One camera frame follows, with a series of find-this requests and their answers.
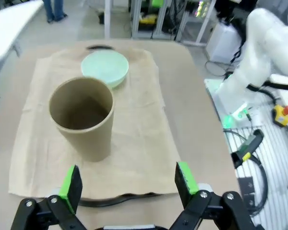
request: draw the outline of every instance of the cardboard cylinder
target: cardboard cylinder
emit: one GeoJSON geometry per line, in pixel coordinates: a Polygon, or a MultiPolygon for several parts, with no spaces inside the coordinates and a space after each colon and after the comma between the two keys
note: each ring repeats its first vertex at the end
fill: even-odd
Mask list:
{"type": "Polygon", "coordinates": [[[110,154],[114,100],[110,88],[95,78],[64,82],[49,102],[52,120],[85,161],[110,154]]]}

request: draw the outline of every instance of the table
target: table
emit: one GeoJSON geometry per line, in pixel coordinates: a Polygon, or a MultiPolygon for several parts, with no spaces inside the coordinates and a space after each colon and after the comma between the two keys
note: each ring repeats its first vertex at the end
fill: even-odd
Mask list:
{"type": "MultiPolygon", "coordinates": [[[[85,48],[105,44],[113,47],[137,47],[150,51],[159,67],[165,112],[181,159],[187,161],[199,183],[210,184],[215,193],[239,191],[235,170],[228,153],[222,126],[206,92],[203,78],[189,51],[173,42],[94,40],[74,44],[85,48]]],[[[9,229],[21,197],[8,191],[11,152],[20,114],[28,94],[37,58],[48,57],[62,49],[43,46],[17,61],[10,88],[0,107],[0,229],[9,229]]],[[[170,227],[182,204],[177,194],[125,202],[106,208],[79,207],[77,216],[88,229],[104,225],[157,224],[170,227]]],[[[212,221],[203,221],[201,230],[216,230],[212,221]]]]}
{"type": "Polygon", "coordinates": [[[42,0],[35,0],[0,10],[0,71],[11,48],[20,56],[16,39],[42,5],[42,0]]]}

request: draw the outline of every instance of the yellow device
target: yellow device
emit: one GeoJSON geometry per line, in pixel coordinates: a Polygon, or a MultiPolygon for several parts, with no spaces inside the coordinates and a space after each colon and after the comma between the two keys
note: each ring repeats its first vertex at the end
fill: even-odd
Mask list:
{"type": "Polygon", "coordinates": [[[274,106],[272,110],[273,123],[280,127],[285,127],[288,124],[288,106],[274,106]]]}
{"type": "Polygon", "coordinates": [[[144,17],[140,17],[140,23],[143,24],[156,24],[158,15],[156,14],[149,14],[144,17]]]}

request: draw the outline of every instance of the beige cloth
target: beige cloth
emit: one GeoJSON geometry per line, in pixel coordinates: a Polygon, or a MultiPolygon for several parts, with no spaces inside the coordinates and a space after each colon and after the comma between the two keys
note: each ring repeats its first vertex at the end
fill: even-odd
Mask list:
{"type": "Polygon", "coordinates": [[[128,59],[130,69],[126,80],[114,89],[112,153],[95,163],[81,160],[48,112],[53,91],[62,82],[81,75],[81,60],[89,52],[64,50],[36,63],[12,153],[10,193],[48,196],[61,186],[73,164],[80,167],[82,198],[177,191],[174,173],[180,158],[162,108],[158,68],[147,51],[120,52],[128,59]]]}

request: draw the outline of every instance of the green light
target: green light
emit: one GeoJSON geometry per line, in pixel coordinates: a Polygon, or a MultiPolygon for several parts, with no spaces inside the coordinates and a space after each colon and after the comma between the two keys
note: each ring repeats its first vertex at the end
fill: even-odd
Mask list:
{"type": "Polygon", "coordinates": [[[233,125],[234,119],[231,115],[228,115],[224,118],[223,127],[224,128],[231,128],[233,125]]]}

